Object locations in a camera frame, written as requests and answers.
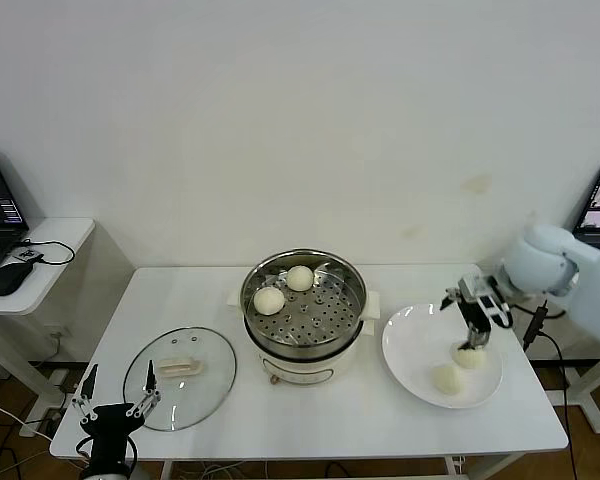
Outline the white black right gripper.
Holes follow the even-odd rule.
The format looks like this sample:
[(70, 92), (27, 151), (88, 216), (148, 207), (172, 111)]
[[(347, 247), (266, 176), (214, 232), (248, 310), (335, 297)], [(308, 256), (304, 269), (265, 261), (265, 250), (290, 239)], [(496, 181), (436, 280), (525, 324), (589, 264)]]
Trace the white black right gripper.
[[(511, 328), (511, 309), (504, 294), (500, 291), (496, 277), (486, 274), (468, 274), (461, 278), (458, 287), (445, 290), (439, 310), (461, 301), (470, 305), (480, 318), (492, 322), (503, 329)], [(468, 329), (467, 339), (458, 350), (478, 350), (484, 348), (490, 338), (490, 330), (480, 330), (475, 326)]]

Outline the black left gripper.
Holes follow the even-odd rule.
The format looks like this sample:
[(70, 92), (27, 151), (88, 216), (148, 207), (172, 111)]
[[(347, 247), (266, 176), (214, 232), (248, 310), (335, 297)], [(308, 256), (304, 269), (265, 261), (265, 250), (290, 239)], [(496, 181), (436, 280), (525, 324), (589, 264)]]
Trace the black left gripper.
[(135, 468), (138, 460), (137, 447), (130, 435), (145, 424), (153, 409), (160, 402), (153, 361), (147, 369), (142, 397), (131, 403), (109, 404), (93, 409), (93, 398), (98, 365), (94, 364), (81, 384), (80, 391), (71, 400), (72, 407), (80, 415), (80, 426), (87, 437), (79, 447), (91, 443), (90, 468)]

